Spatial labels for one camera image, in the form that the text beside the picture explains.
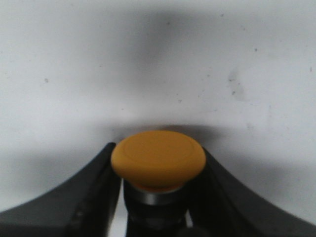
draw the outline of black plastic part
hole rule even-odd
[[[0,237],[102,237],[116,207],[120,178],[109,143],[86,167],[43,196],[0,213]]]
[[[152,230],[172,228],[184,218],[188,210],[187,199],[167,205],[147,205],[134,200],[127,194],[124,197],[130,219]]]
[[[259,197],[205,153],[205,170],[194,180],[194,226],[215,237],[316,237],[314,225]]]
[[[153,230],[145,228],[133,222],[130,217],[127,221],[126,237],[176,237],[177,233],[186,227],[186,221],[183,218],[178,224],[164,230]]]
[[[190,227],[178,232],[177,237],[211,237],[209,233],[199,227]]]

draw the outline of white background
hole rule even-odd
[[[0,1],[0,210],[107,142],[167,128],[316,224],[315,12],[314,0]]]

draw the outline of orange button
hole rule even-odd
[[[115,173],[144,189],[179,187],[204,168],[205,153],[193,138],[173,131],[147,131],[122,140],[113,150]]]

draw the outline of black curved arm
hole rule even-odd
[[[205,153],[207,166],[194,181],[190,208],[195,226],[214,237],[316,237],[316,226],[259,197]]]
[[[0,213],[0,237],[101,237],[118,199],[109,143],[68,181],[26,204]]]

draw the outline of black plastic mount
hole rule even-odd
[[[0,237],[103,237],[116,207],[120,178],[109,143],[68,181],[26,204],[0,213]]]
[[[114,147],[109,143],[54,190],[0,213],[0,237],[106,236],[120,188],[120,178],[110,166]],[[207,165],[192,181],[189,197],[195,229],[185,230],[186,224],[181,222],[170,230],[151,232],[129,218],[127,236],[316,237],[316,226],[259,197],[205,153]]]

